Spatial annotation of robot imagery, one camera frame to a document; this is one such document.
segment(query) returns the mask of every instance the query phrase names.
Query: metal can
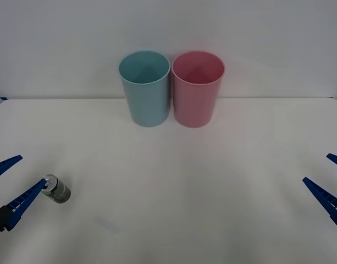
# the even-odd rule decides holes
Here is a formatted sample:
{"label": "metal can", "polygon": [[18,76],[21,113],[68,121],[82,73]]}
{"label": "metal can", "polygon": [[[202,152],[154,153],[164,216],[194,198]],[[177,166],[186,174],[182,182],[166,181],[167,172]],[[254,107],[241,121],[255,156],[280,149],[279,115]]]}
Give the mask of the metal can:
{"label": "metal can", "polygon": [[43,178],[46,180],[46,184],[41,190],[43,194],[59,204],[68,201],[70,198],[70,190],[64,183],[52,174],[48,174]]}

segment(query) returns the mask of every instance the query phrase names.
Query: cup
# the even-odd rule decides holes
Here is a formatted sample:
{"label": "cup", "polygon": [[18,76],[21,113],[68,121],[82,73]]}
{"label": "cup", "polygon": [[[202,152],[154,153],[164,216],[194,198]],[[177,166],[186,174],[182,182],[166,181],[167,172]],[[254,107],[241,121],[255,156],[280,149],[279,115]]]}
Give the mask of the cup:
{"label": "cup", "polygon": [[174,59],[173,107],[180,124],[199,128],[211,120],[224,71],[223,61],[206,51],[191,51]]}
{"label": "cup", "polygon": [[168,58],[155,51],[137,51],[119,64],[129,110],[134,122],[143,127],[163,123],[169,113]]}

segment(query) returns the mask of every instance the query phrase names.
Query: white wall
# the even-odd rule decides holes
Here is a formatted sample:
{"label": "white wall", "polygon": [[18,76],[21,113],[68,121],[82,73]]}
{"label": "white wall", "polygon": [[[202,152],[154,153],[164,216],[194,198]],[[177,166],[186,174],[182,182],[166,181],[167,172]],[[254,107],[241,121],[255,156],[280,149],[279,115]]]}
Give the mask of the white wall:
{"label": "white wall", "polygon": [[337,0],[0,0],[0,96],[122,97],[142,48],[220,55],[221,96],[337,97]]}

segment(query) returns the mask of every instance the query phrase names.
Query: table surface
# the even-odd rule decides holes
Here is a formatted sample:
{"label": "table surface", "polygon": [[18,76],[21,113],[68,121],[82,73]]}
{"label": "table surface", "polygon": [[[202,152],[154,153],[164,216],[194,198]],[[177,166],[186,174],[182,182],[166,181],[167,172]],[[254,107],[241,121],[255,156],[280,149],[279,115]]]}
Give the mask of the table surface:
{"label": "table surface", "polygon": [[143,128],[125,100],[7,100],[0,105],[0,207],[46,174],[0,264],[337,263],[337,226],[306,188],[337,196],[337,101],[219,99],[191,129],[172,115]]}

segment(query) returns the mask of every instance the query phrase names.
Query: cup rim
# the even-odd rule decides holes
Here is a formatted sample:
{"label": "cup rim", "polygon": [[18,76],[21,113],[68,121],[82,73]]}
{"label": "cup rim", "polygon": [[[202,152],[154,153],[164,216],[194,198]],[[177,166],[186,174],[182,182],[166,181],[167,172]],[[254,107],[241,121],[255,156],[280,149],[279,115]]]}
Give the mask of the cup rim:
{"label": "cup rim", "polygon": [[[127,57],[129,57],[129,56],[135,54],[135,53],[141,53],[141,52],[153,52],[153,53],[159,54],[159,55],[161,55],[162,57],[164,57],[164,58],[167,60],[167,62],[168,62],[168,71],[167,71],[161,78],[157,79],[156,81],[152,81],[152,82],[149,82],[149,83],[146,82],[146,83],[144,83],[144,84],[139,84],[139,83],[137,83],[137,82],[135,83],[135,82],[129,81],[129,80],[127,80],[126,78],[124,78],[124,77],[122,76],[122,74],[120,73],[120,70],[119,70],[119,67],[120,67],[122,61],[125,60]],[[171,66],[171,63],[170,63],[168,57],[167,57],[166,55],[164,55],[163,53],[161,53],[161,52],[159,52],[159,51],[154,51],[154,50],[151,50],[151,49],[149,49],[149,50],[147,50],[147,49],[146,49],[146,50],[145,50],[145,49],[142,49],[142,50],[139,50],[139,51],[132,52],[132,53],[128,54],[127,56],[125,56],[125,57],[120,61],[119,65],[118,65],[118,72],[119,72],[120,77],[121,77],[123,80],[125,80],[127,83],[135,84],[135,85],[148,85],[148,84],[154,84],[154,83],[157,83],[158,81],[161,81],[162,79],[164,79],[164,78],[169,74],[169,72],[170,72],[170,70],[171,70],[171,67],[172,67],[172,66]]]}
{"label": "cup rim", "polygon": [[[223,65],[223,72],[222,72],[220,78],[218,78],[217,80],[212,81],[212,82],[207,82],[207,83],[205,83],[205,84],[195,84],[195,83],[193,83],[193,82],[188,82],[188,81],[186,81],[186,80],[183,80],[181,77],[179,77],[179,76],[175,73],[175,71],[174,71],[174,63],[175,63],[175,61],[176,61],[178,58],[180,58],[181,56],[185,55],[185,54],[188,54],[188,53],[195,53],[195,52],[202,52],[202,53],[206,53],[206,54],[212,55],[212,56],[216,57],[216,58],[222,63],[222,65]],[[201,50],[188,51],[188,52],[184,52],[184,53],[178,55],[178,56],[175,57],[175,59],[172,61],[172,73],[173,73],[173,75],[174,75],[177,79],[181,80],[182,82],[184,82],[184,83],[186,83],[186,84],[196,85],[196,86],[210,85],[210,84],[217,83],[219,80],[221,80],[221,79],[223,78],[224,73],[225,73],[225,64],[224,64],[223,60],[222,60],[220,57],[218,57],[216,54],[213,54],[212,52],[201,51]]]}

